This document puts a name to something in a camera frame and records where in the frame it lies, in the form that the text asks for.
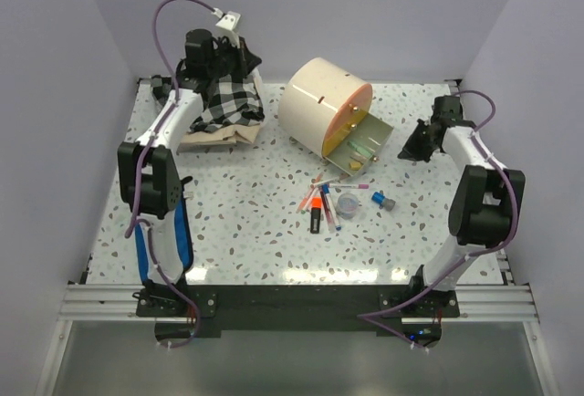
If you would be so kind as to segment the grey-green bottom drawer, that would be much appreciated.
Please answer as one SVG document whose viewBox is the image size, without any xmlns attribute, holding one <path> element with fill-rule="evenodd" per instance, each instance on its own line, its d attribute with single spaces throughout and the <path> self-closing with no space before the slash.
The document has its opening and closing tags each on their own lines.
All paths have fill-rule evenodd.
<svg viewBox="0 0 584 396">
<path fill-rule="evenodd" d="M 367 114 L 354 128 L 349 127 L 340 142 L 324 158 L 342 172 L 353 177 L 376 162 L 394 128 L 379 118 Z"/>
</svg>

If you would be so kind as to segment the green translucent eraser tube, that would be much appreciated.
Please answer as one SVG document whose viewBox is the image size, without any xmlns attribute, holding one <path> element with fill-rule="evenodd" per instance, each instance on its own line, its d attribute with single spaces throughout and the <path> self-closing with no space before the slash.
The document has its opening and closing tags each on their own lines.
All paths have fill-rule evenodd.
<svg viewBox="0 0 584 396">
<path fill-rule="evenodd" d="M 360 144 L 359 144 L 359 143 L 357 143 L 357 142 L 354 142 L 354 141 L 348 141 L 348 142 L 347 142 L 347 144 L 348 144 L 348 145 L 351 147 L 351 149 L 353 149 L 355 152 L 357 152 L 357 153 L 359 153 L 359 154 L 362 154 L 362 155 L 363 155 L 363 156 L 365 156 L 365 157 L 368 157 L 368 158 L 370 158 L 370 157 L 372 157 L 372 156 L 374 155 L 374 153 L 373 153 L 373 152 L 372 152 L 370 149 L 366 148 L 366 147 L 365 147 L 365 146 L 363 146 L 363 145 L 360 145 Z"/>
</svg>

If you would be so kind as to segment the tan small eraser block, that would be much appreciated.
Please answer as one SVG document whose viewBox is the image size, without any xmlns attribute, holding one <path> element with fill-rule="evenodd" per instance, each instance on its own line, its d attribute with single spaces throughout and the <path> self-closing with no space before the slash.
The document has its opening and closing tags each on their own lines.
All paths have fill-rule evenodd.
<svg viewBox="0 0 584 396">
<path fill-rule="evenodd" d="M 349 163 L 349 168 L 353 171 L 358 171 L 360 170 L 362 167 L 362 164 L 360 162 L 350 162 Z"/>
</svg>

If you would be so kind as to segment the yellow drawer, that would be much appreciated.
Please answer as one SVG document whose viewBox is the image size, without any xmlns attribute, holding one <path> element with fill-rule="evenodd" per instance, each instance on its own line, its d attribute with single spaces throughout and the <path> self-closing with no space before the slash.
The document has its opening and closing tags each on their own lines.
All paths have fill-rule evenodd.
<svg viewBox="0 0 584 396">
<path fill-rule="evenodd" d="M 340 143 L 353 131 L 353 126 L 358 126 L 360 122 L 369 114 L 368 111 L 359 109 L 353 112 L 351 109 L 345 109 L 339 112 L 330 123 L 325 134 L 322 155 L 328 156 L 333 152 Z"/>
</svg>

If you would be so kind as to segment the beige small eraser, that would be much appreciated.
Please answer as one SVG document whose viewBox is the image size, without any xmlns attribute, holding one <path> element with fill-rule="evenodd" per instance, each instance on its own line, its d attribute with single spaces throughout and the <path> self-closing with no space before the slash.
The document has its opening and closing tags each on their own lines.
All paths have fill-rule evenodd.
<svg viewBox="0 0 584 396">
<path fill-rule="evenodd" d="M 367 157 L 365 157 L 362 154 L 359 154 L 359 153 L 357 153 L 355 151 L 350 155 L 350 157 L 352 159 L 354 159 L 355 161 L 358 161 L 358 162 L 361 162 L 361 163 L 367 162 L 369 160 Z"/>
</svg>

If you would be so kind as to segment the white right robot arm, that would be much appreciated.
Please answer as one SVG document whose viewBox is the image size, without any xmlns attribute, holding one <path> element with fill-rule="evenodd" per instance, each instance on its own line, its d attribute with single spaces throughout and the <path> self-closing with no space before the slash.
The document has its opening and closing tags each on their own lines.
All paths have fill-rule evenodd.
<svg viewBox="0 0 584 396">
<path fill-rule="evenodd" d="M 418 120 L 398 158 L 428 162 L 437 151 L 461 172 L 448 214 L 449 235 L 438 253 L 412 276 L 406 304 L 416 316 L 439 305 L 478 257 L 506 247 L 516 235 L 526 176 L 506 167 L 485 146 L 476 124 L 464 117 L 461 94 L 434 100 L 433 114 Z"/>
</svg>

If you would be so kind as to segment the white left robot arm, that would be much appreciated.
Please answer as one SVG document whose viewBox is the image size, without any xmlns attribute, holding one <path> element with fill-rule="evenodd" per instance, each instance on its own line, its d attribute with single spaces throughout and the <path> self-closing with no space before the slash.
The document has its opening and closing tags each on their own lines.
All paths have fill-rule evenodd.
<svg viewBox="0 0 584 396">
<path fill-rule="evenodd" d="M 163 102 L 154 122 L 117 151 L 120 196 L 130 207 L 125 235 L 135 239 L 142 284 L 148 291 L 162 287 L 156 303 L 169 316 L 188 308 L 183 283 L 193 264 L 179 147 L 187 136 L 251 143 L 265 118 L 256 72 L 261 59 L 237 32 L 191 30 L 184 52 L 168 78 L 151 80 L 153 96 Z"/>
</svg>

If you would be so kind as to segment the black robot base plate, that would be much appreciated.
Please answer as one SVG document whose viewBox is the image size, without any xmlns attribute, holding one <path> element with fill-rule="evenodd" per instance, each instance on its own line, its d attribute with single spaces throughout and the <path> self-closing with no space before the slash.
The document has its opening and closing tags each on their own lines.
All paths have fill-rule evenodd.
<svg viewBox="0 0 584 396">
<path fill-rule="evenodd" d="M 361 314 L 383 312 L 382 322 L 413 340 L 437 340 L 439 318 L 460 315 L 457 296 L 431 292 L 395 312 L 412 297 L 405 285 L 187 286 L 183 297 L 151 284 L 133 293 L 140 318 L 155 318 L 155 337 L 218 338 L 225 331 L 367 331 Z"/>
</svg>

